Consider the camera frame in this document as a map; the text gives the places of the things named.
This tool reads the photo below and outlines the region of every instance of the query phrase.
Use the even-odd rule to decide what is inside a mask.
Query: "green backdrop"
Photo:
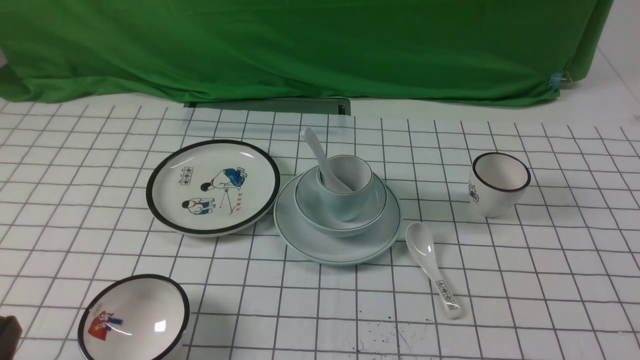
[[[586,76],[612,0],[2,0],[0,97],[527,106]]]

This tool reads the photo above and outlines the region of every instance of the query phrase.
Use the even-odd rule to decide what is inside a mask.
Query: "spoon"
[[[405,238],[409,253],[431,279],[435,287],[438,288],[447,317],[450,319],[459,318],[462,315],[462,309],[460,309],[460,305],[453,297],[450,287],[442,278],[436,262],[433,237],[427,225],[422,222],[412,223],[406,228]]]
[[[322,145],[320,144],[320,140],[316,136],[311,128],[306,127],[304,130],[305,141],[311,148],[311,151],[316,155],[316,159],[318,160],[318,165],[320,165],[320,172],[324,178],[324,185],[327,189],[337,192],[337,193],[350,193],[351,189],[346,186],[342,181],[338,180],[337,177],[331,171],[331,167],[329,166],[329,161],[326,160],[326,155],[324,154],[324,150],[322,149]]]

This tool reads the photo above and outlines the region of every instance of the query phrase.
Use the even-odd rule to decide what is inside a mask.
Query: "tableware set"
[[[403,211],[394,191],[363,159],[326,158],[311,129],[303,130],[319,166],[280,189],[280,172],[258,147],[235,140],[195,143],[169,155],[147,183],[158,221],[188,236],[239,231],[273,206],[275,227],[290,248],[325,265],[373,260],[395,242]],[[508,154],[478,156],[469,177],[470,206],[483,217],[503,214],[531,183],[529,169]],[[422,222],[405,232],[411,257],[431,279],[452,319],[463,310],[437,265],[431,232]],[[181,347],[189,300],[179,284],[155,274],[135,275],[100,292],[84,311],[78,343],[87,360],[169,359]]]

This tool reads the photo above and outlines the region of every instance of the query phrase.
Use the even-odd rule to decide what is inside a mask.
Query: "saucer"
[[[343,237],[361,233],[367,229],[369,224],[379,219],[387,203],[387,189],[378,176],[373,175],[373,191],[363,206],[362,212],[355,219],[345,222],[331,216],[323,206],[320,193],[317,190],[318,169],[315,167],[304,173],[295,187],[296,206],[311,226],[320,231]]]
[[[326,265],[355,265],[372,260],[385,252],[400,232],[402,211],[396,195],[387,189],[387,205],[380,218],[364,233],[338,238],[322,233],[303,220],[294,196],[301,177],[289,181],[280,192],[273,210],[273,220],[282,239],[305,258]]]
[[[256,222],[279,187],[278,167],[266,152],[235,140],[209,140],[158,165],[147,183],[147,204],[179,233],[221,236]]]

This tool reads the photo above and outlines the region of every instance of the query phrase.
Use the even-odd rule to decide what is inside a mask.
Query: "cup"
[[[501,152],[486,152],[474,160],[469,175],[469,196],[474,211],[497,217],[514,206],[531,183],[522,161]]]
[[[373,171],[363,159],[351,155],[338,155],[327,160],[335,177],[352,191],[334,192],[324,185],[322,172],[317,172],[320,199],[329,213],[340,221],[353,220],[360,214],[369,197],[374,195]]]

